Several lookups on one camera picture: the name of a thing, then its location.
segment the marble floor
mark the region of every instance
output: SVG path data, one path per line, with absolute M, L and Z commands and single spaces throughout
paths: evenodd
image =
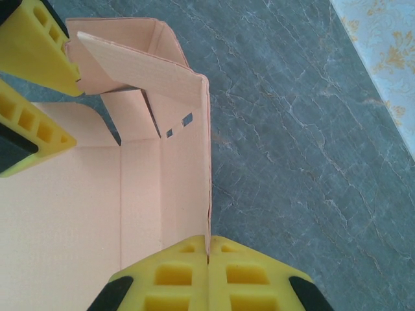
M 162 19 L 209 78 L 215 234 L 305 271 L 337 311 L 415 310 L 414 160 L 329 0 L 51 3 Z

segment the open cardboard box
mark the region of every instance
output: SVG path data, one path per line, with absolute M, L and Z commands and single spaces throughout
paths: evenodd
M 87 106 L 38 104 L 78 145 L 0 180 L 1 310 L 85 310 L 116 271 L 189 236 L 209 247 L 207 78 L 155 19 L 67 26 L 79 87 L 101 94 L 122 144 Z

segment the cardboard flap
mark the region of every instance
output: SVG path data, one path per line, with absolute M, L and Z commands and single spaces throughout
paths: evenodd
M 85 32 L 78 32 L 78 38 L 113 80 L 193 107 L 202 102 L 202 75 L 177 63 Z
M 176 35 L 164 21 L 157 21 L 154 27 L 152 43 L 147 52 L 184 67 L 189 67 Z
M 101 116 L 76 102 L 34 103 L 77 140 L 77 147 L 118 146 Z
M 152 18 L 84 18 L 66 21 L 70 42 L 67 55 L 78 65 L 81 80 L 78 87 L 86 94 L 101 94 L 121 89 L 127 85 L 111 79 L 77 37 L 79 31 L 100 38 L 116 41 L 140 51 L 148 51 L 153 41 L 154 27 L 158 21 Z
M 101 94 L 122 141 L 159 138 L 141 90 Z

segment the floral pattern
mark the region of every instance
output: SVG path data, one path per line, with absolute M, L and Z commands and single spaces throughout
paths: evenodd
M 415 0 L 331 0 L 415 158 Z

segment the box flap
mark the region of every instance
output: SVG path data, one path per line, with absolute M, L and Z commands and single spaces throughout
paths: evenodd
M 67 19 L 71 41 L 67 43 L 69 59 L 80 64 L 82 79 L 79 89 L 86 94 L 101 94 L 125 87 L 121 81 L 112 80 L 86 48 L 79 42 L 77 32 L 86 31 L 95 36 L 113 40 L 121 44 L 147 52 L 153 39 L 154 27 L 158 21 L 152 18 L 86 18 Z
M 159 138 L 141 90 L 104 93 L 101 99 L 122 141 Z
M 207 80 L 206 77 L 177 63 L 85 32 L 78 32 L 78 39 L 113 80 L 193 107 L 202 102 L 202 80 Z

